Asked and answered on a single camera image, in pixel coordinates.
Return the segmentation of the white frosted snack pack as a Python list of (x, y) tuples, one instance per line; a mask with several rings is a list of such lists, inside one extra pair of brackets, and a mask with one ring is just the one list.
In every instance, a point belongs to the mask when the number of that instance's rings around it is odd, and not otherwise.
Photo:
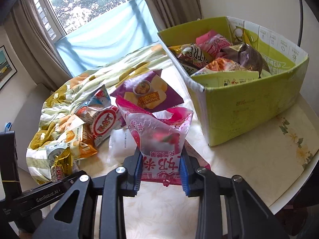
[(136, 142), (127, 128), (113, 130), (109, 139), (107, 165), (122, 164), (126, 157), (134, 154), (136, 147)]

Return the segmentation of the red white round-logo snack bag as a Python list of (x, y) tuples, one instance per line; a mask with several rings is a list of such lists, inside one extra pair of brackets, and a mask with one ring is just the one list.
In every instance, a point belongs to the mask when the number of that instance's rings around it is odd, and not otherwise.
[(95, 146), (98, 147), (107, 139), (113, 129), (122, 128), (125, 124), (117, 106), (112, 105), (94, 113), (90, 129)]

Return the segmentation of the pink milk rice snack bag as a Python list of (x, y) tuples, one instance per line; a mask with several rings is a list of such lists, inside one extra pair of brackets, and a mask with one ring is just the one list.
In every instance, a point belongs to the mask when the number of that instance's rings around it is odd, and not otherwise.
[(180, 157), (193, 111), (173, 107), (150, 113), (121, 97), (116, 104), (142, 154), (142, 181), (180, 185)]

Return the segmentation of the blue cartoon snack bag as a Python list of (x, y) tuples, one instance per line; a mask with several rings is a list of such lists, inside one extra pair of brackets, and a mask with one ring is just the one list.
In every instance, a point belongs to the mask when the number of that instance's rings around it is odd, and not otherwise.
[(85, 123), (93, 123), (97, 115), (109, 106), (111, 106), (111, 99), (105, 86), (102, 85), (75, 109), (74, 114)]

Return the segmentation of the gold foil snack bag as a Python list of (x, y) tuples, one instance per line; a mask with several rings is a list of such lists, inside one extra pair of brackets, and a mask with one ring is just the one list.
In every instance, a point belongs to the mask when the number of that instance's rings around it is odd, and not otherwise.
[(74, 173), (74, 156), (69, 147), (54, 149), (50, 153), (48, 160), (52, 182), (63, 180)]

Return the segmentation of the floral green striped blanket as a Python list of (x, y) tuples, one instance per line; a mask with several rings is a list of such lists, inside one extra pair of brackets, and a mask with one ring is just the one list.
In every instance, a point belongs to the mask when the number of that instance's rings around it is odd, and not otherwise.
[(42, 185), (51, 180), (45, 147), (69, 128), (76, 108), (92, 92), (101, 86), (111, 91), (131, 76), (166, 69), (170, 65), (172, 61), (162, 46), (154, 43), (104, 66), (86, 70), (53, 92), (43, 103), (38, 131), (26, 152), (28, 171), (35, 182)]

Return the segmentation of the green cardboard box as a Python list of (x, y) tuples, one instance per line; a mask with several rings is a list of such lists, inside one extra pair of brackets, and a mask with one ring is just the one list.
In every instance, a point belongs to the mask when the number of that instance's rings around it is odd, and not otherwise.
[[(271, 75), (217, 88), (205, 87), (192, 80), (169, 47), (193, 43), (211, 29), (231, 42), (250, 43), (266, 60)], [(308, 54), (284, 36), (229, 16), (184, 23), (157, 35), (188, 89), (203, 135), (210, 146), (250, 131), (292, 106), (309, 63)]]

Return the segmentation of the purple potato chip bag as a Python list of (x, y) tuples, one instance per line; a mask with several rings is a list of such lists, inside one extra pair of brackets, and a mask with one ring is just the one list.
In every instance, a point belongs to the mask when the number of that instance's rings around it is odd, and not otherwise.
[(161, 77), (161, 70), (149, 71), (125, 80), (112, 97), (122, 97), (151, 113), (184, 103), (183, 98)]

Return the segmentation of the orange white triangular snack bag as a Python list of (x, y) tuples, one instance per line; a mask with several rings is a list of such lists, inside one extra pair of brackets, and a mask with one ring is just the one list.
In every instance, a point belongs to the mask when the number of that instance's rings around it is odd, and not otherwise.
[(217, 72), (231, 72), (231, 71), (248, 71), (248, 72), (256, 72), (259, 74), (258, 70), (253, 70), (251, 66), (245, 68), (244, 66), (240, 65), (239, 63), (232, 61), (231, 59), (226, 58), (217, 58), (212, 62), (206, 64), (205, 67), (201, 68), (197, 72), (193, 73), (191, 77), (197, 75), (205, 75), (205, 74), (212, 74)]

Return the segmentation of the brown foil snack bag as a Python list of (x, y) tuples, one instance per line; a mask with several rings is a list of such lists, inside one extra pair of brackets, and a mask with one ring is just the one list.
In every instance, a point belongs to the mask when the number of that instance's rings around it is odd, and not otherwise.
[(251, 66), (253, 70), (258, 70), (259, 77), (265, 72), (266, 75), (270, 75), (270, 69), (266, 60), (255, 48), (246, 43), (231, 45), (223, 48), (221, 51), (223, 52), (222, 58), (231, 59), (245, 68)]

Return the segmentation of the pink snack bag in box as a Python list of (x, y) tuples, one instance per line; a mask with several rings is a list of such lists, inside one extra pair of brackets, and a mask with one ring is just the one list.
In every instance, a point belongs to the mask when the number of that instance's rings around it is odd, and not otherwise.
[(210, 30), (208, 33), (197, 37), (196, 44), (212, 58), (221, 57), (221, 50), (232, 45), (231, 42), (215, 30)]

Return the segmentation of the beige curtain left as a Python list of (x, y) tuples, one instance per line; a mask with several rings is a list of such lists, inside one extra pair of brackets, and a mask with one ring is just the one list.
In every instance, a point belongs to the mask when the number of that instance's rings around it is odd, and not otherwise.
[(36, 84), (55, 91), (71, 79), (33, 0), (17, 0), (4, 20), (4, 29), (17, 57)]

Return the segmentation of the beige curtain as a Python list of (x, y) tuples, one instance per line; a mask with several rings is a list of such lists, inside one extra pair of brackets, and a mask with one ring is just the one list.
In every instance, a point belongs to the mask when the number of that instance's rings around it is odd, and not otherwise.
[(4, 20), (4, 29), (17, 57), (36, 84), (55, 91), (71, 79), (33, 0), (17, 0)]
[(200, 0), (145, 0), (159, 31), (202, 18)]

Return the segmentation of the light blue window cloth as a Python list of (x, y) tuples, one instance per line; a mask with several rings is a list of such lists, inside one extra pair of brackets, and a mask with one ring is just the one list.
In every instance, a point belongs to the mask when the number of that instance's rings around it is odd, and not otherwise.
[(130, 0), (61, 38), (55, 46), (75, 77), (158, 41), (157, 33), (145, 0)]

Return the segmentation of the framed wall picture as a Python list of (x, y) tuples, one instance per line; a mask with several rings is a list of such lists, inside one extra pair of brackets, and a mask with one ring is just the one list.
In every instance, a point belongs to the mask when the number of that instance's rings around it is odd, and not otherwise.
[(0, 48), (0, 90), (17, 73), (4, 45)]

